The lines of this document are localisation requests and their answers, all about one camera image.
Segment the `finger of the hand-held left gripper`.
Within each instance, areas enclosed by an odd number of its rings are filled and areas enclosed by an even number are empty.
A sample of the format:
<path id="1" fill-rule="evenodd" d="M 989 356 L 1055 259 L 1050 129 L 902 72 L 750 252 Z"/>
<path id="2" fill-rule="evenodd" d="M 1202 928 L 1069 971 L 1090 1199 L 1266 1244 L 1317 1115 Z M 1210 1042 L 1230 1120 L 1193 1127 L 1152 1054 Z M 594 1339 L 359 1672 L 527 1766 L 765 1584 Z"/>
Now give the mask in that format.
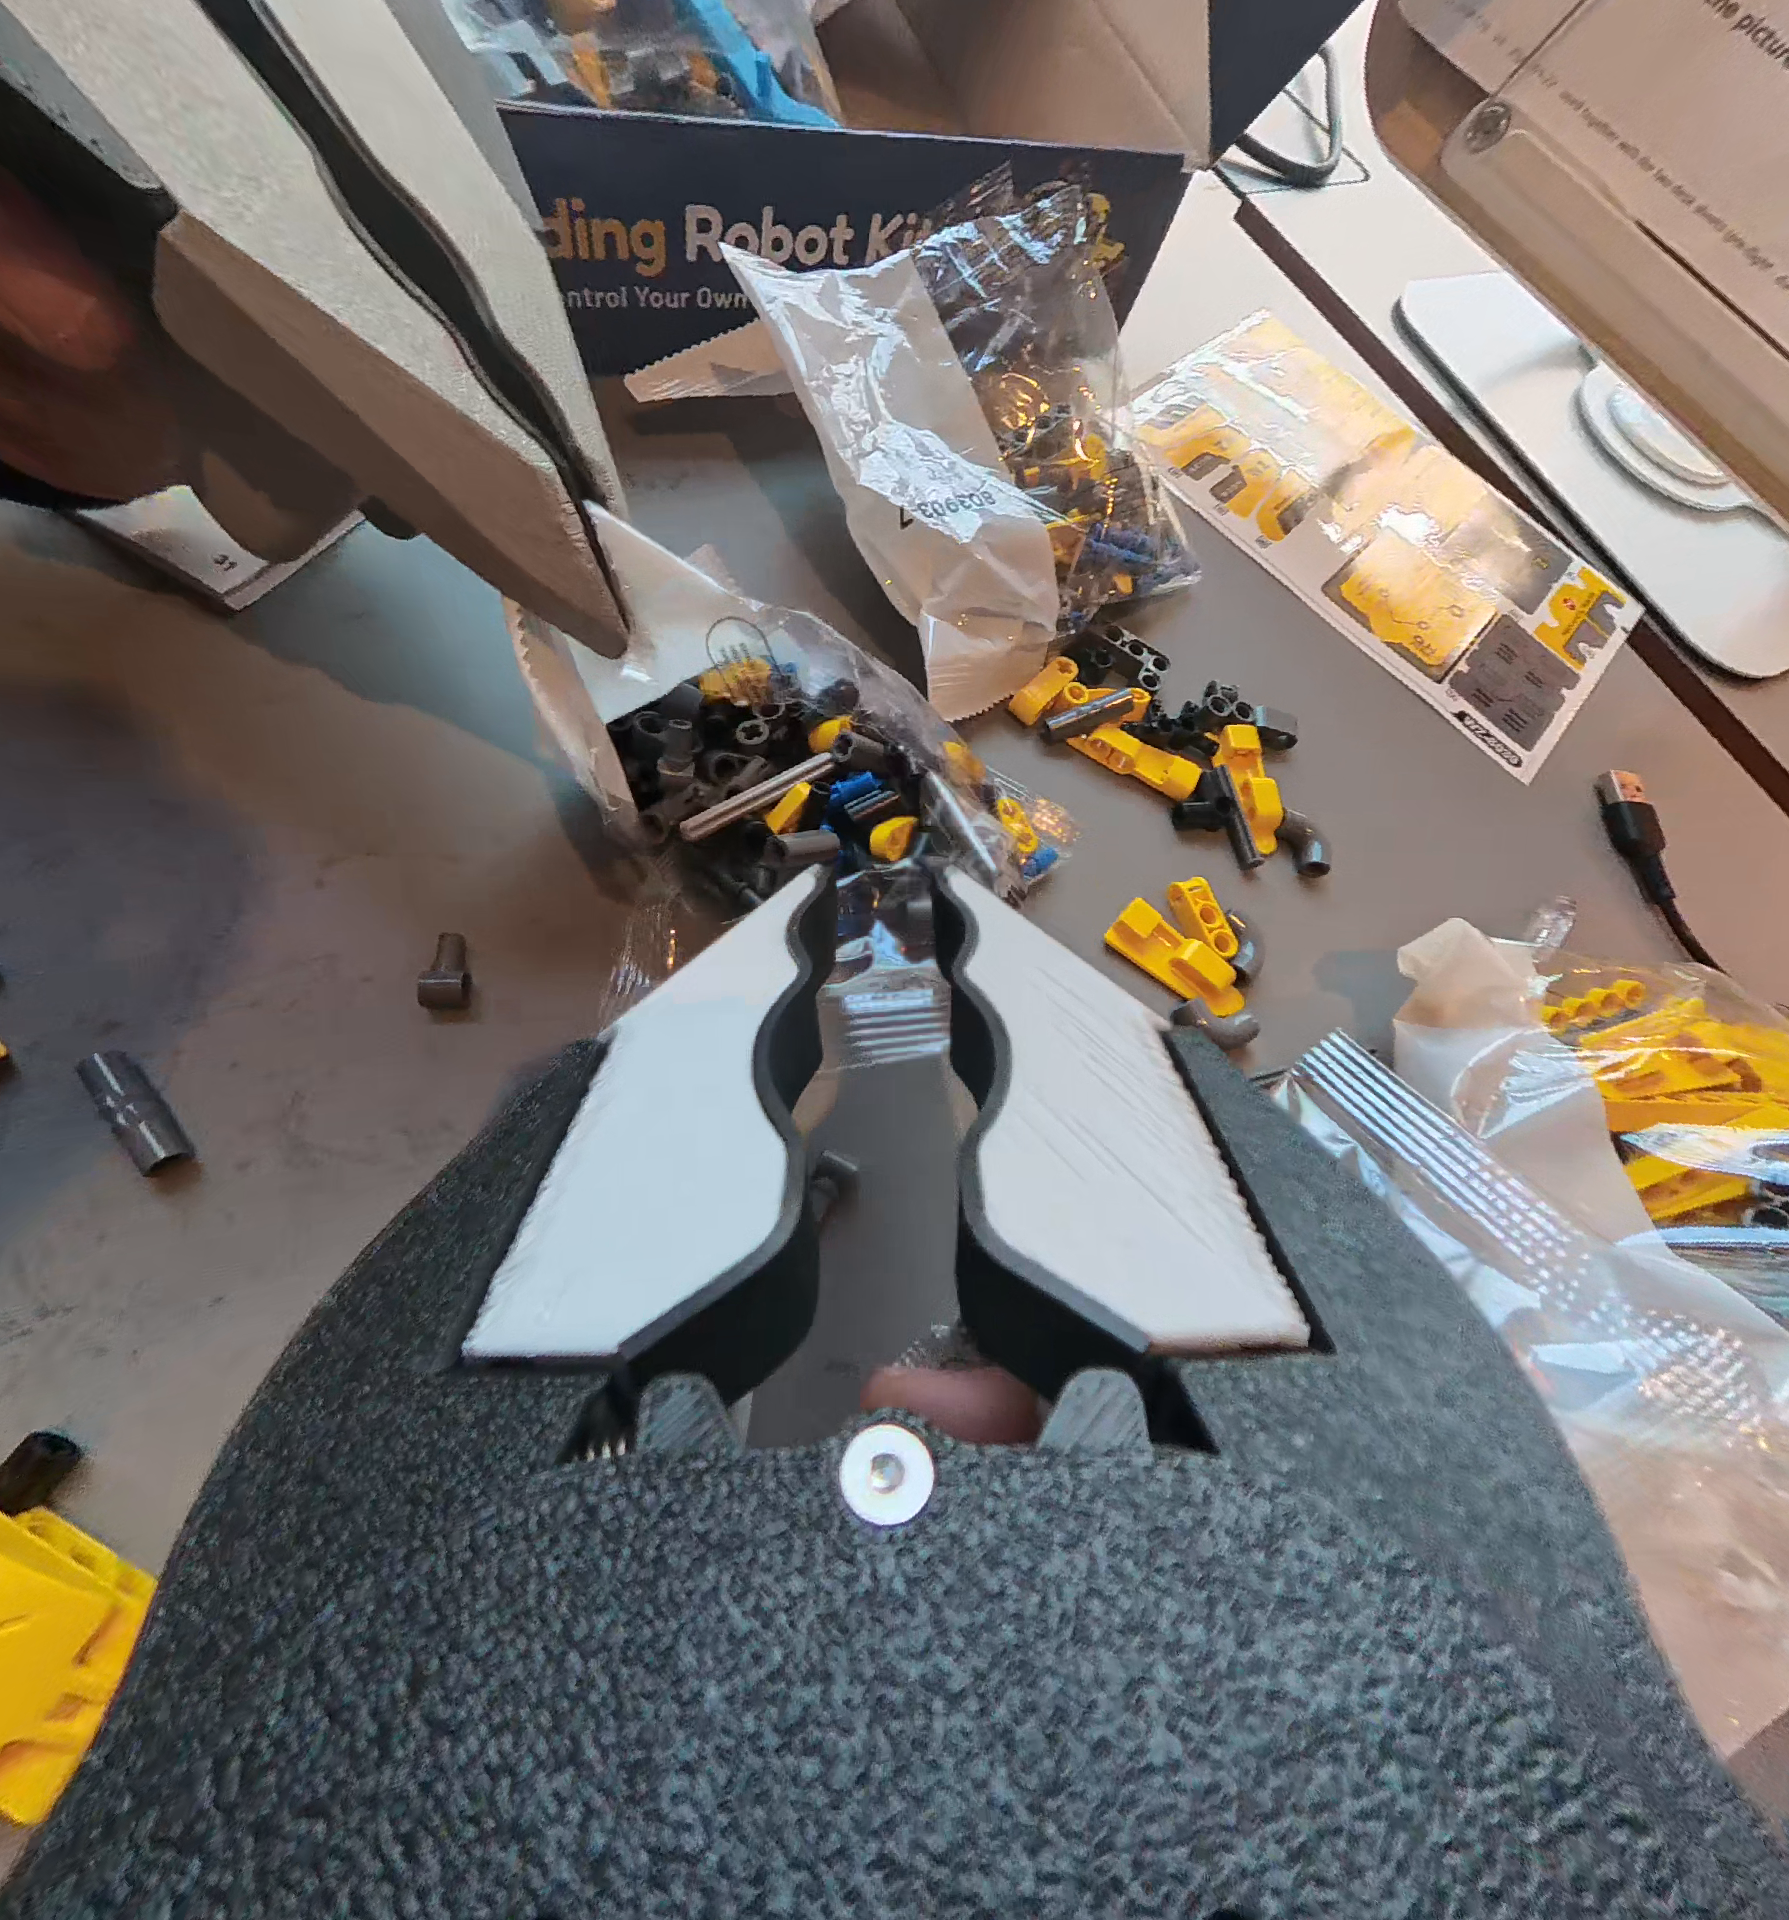
<path id="1" fill-rule="evenodd" d="M 179 208 L 156 270 L 173 340 L 356 498 L 619 656 L 632 620 L 594 526 L 609 507 L 570 494 L 367 237 L 258 3 L 27 3 L 24 28 Z"/>
<path id="2" fill-rule="evenodd" d="M 367 237 L 450 325 L 480 385 L 570 494 L 619 509 L 619 470 L 536 199 L 450 8 L 266 1 L 258 27 L 309 102 L 311 145 Z"/>

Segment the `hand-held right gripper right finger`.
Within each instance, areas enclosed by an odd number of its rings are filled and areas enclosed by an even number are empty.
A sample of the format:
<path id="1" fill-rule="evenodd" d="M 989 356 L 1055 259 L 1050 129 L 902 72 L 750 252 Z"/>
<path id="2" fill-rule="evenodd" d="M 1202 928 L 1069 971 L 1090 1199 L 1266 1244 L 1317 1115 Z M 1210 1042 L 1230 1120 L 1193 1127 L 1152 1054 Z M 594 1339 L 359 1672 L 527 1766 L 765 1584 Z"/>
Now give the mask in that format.
<path id="1" fill-rule="evenodd" d="M 958 870 L 931 879 L 956 1149 L 955 1287 L 983 1357 L 1077 1371 L 1304 1351 L 1312 1325 L 1144 1002 Z"/>

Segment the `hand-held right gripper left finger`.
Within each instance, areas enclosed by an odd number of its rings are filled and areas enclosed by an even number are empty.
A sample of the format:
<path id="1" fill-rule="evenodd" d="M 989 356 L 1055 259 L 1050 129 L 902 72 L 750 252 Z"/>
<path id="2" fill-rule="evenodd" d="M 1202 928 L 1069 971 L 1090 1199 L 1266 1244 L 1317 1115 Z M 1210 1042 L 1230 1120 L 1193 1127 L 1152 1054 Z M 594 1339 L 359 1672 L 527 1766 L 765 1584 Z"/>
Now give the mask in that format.
<path id="1" fill-rule="evenodd" d="M 834 881 L 792 879 L 600 1038 L 461 1340 L 472 1371 L 679 1371 L 750 1396 L 819 1294 L 810 1147 Z"/>

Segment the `clear bag of dark parts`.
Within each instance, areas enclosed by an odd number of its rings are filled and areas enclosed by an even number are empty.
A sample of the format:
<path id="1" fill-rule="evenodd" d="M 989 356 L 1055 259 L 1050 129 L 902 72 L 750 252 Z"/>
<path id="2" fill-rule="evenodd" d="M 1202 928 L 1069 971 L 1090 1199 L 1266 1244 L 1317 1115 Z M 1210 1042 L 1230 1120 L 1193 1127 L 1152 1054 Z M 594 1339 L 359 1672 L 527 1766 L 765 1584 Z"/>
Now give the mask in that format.
<path id="1" fill-rule="evenodd" d="M 1022 905 L 1074 853 L 1071 814 L 892 665 L 739 594 L 708 549 L 597 529 L 635 613 L 619 656 L 502 613 L 543 747 L 635 885 L 601 1028 L 807 874 L 839 883 L 841 973 L 904 974 L 931 953 L 928 868 Z"/>

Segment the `clear bag of mixed parts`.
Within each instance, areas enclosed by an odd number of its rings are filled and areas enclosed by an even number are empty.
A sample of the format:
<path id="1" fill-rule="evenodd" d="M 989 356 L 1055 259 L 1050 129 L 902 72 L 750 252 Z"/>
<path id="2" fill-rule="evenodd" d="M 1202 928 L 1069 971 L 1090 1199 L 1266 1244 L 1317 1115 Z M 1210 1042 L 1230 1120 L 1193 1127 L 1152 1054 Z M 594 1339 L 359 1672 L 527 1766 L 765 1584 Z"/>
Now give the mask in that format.
<path id="1" fill-rule="evenodd" d="M 1125 249 L 1090 180 L 1001 164 L 875 261 L 727 261 L 946 721 L 1199 566 L 1125 411 Z"/>

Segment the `clear bag black red parts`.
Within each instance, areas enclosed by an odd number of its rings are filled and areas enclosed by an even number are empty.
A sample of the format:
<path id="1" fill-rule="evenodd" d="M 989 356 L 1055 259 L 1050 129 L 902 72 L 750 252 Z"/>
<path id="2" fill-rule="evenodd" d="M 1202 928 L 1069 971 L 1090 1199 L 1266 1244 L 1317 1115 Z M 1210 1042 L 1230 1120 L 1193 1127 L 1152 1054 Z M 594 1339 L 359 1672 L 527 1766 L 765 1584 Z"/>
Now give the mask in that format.
<path id="1" fill-rule="evenodd" d="M 1440 1260 L 1567 1440 L 1656 1644 L 1728 1760 L 1789 1714 L 1789 1332 L 1581 1225 L 1346 1035 L 1282 1105 Z"/>

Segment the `yellow black sticker sheet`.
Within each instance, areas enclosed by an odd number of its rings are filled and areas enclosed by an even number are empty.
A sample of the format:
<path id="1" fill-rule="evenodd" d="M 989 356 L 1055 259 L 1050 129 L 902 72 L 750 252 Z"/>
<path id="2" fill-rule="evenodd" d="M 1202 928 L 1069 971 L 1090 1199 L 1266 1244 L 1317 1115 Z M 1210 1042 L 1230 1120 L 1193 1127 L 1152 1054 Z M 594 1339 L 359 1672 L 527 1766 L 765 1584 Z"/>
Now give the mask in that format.
<path id="1" fill-rule="evenodd" d="M 1159 478 L 1516 783 L 1641 608 L 1370 388 L 1259 310 L 1140 388 Z"/>

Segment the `yellow curved panel piece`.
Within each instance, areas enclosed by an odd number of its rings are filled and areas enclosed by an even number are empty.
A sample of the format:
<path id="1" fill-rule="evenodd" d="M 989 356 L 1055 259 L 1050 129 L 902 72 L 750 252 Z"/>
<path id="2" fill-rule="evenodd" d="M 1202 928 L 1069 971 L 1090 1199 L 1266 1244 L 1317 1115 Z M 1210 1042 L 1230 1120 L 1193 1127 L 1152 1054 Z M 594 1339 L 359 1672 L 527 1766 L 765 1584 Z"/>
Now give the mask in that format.
<path id="1" fill-rule="evenodd" d="M 39 1826 L 90 1748 L 156 1593 L 52 1500 L 81 1447 L 36 1429 L 0 1462 L 0 1817 Z"/>

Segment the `person's left hand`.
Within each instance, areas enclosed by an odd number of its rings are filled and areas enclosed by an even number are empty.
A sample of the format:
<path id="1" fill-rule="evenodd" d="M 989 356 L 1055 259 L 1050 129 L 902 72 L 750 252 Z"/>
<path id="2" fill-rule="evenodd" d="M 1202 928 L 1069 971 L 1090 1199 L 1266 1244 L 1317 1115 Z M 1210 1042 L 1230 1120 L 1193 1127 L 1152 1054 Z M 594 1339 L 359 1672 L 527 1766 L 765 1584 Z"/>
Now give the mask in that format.
<path id="1" fill-rule="evenodd" d="M 113 507 L 183 456 L 151 309 L 0 164 L 0 498 Z"/>

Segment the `person's right hand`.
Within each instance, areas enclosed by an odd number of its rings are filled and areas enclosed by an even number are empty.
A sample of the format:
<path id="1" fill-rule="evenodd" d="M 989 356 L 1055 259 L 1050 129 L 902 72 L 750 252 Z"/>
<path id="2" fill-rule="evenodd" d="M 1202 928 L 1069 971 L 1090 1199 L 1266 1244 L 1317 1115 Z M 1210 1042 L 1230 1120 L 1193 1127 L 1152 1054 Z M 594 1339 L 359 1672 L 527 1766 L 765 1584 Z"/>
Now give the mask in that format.
<path id="1" fill-rule="evenodd" d="M 1047 1417 L 1029 1385 L 988 1363 L 879 1368 L 861 1386 L 860 1409 L 896 1411 L 958 1442 L 989 1447 L 1034 1443 Z"/>

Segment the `instruction booklet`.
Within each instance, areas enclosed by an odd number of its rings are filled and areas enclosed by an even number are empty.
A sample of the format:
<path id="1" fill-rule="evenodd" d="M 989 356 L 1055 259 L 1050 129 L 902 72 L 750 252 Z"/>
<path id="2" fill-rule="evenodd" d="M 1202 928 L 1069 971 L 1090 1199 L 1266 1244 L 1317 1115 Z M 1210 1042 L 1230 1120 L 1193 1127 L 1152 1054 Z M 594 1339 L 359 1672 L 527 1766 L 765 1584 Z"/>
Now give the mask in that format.
<path id="1" fill-rule="evenodd" d="M 330 552 L 362 524 L 350 512 L 288 560 L 238 543 L 187 489 L 166 489 L 108 507 L 67 512 L 97 540 L 217 612 L 244 612 Z"/>

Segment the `blue robot kit box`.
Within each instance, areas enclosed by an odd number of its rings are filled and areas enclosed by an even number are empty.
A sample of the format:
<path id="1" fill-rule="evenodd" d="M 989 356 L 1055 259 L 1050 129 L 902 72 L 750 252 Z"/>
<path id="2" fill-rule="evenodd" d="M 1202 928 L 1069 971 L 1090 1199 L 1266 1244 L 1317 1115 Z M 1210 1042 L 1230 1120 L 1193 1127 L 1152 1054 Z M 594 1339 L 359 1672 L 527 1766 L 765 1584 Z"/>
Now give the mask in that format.
<path id="1" fill-rule="evenodd" d="M 916 244 L 1001 164 L 1090 180 L 1125 255 L 1123 319 L 1190 172 L 1251 131 L 1355 3 L 820 3 L 844 123 L 498 99 L 588 366 L 637 372 L 749 324 L 724 255 L 860 266 Z"/>

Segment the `pile of loose toy parts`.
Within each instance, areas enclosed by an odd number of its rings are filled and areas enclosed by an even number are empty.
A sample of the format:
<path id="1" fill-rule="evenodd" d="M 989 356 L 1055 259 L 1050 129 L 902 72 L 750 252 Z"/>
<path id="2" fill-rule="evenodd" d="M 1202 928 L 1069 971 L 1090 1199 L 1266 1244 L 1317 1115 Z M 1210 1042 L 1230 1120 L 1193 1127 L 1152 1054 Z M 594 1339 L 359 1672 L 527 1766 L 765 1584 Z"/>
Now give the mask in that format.
<path id="1" fill-rule="evenodd" d="M 1273 762 L 1298 742 L 1297 721 L 1221 680 L 1169 706 L 1166 668 L 1160 650 L 1109 621 L 1051 650 L 1004 710 L 1044 746 L 1164 801 L 1177 834 L 1226 845 L 1238 876 L 1286 856 L 1298 879 L 1328 879 L 1328 834 L 1286 801 L 1273 774 Z M 1170 996 L 1177 1026 L 1228 1054 L 1253 1046 L 1259 1024 L 1250 991 L 1261 971 L 1259 939 L 1206 876 L 1169 881 L 1163 901 L 1130 901 L 1105 926 L 1100 948 Z"/>

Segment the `grey tube connector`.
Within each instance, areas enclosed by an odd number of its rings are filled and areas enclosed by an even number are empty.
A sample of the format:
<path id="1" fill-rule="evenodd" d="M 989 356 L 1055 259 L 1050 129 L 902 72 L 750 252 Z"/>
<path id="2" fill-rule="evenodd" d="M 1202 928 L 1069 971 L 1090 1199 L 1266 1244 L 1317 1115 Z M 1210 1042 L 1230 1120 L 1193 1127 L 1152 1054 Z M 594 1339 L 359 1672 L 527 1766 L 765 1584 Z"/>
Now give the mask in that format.
<path id="1" fill-rule="evenodd" d="M 196 1147 L 177 1115 L 132 1054 L 98 1050 L 77 1061 L 74 1073 L 140 1177 L 196 1160 Z"/>

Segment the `white flat stand base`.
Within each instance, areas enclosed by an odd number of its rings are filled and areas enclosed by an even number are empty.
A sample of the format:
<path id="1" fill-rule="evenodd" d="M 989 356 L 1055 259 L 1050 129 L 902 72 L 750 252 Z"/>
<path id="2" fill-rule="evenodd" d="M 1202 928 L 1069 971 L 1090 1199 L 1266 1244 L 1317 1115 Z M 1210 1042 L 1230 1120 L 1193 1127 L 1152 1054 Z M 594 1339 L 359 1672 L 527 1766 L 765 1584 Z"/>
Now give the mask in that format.
<path id="1" fill-rule="evenodd" d="M 1396 319 L 1671 637 L 1789 673 L 1789 529 L 1639 388 L 1507 273 L 1411 281 Z"/>

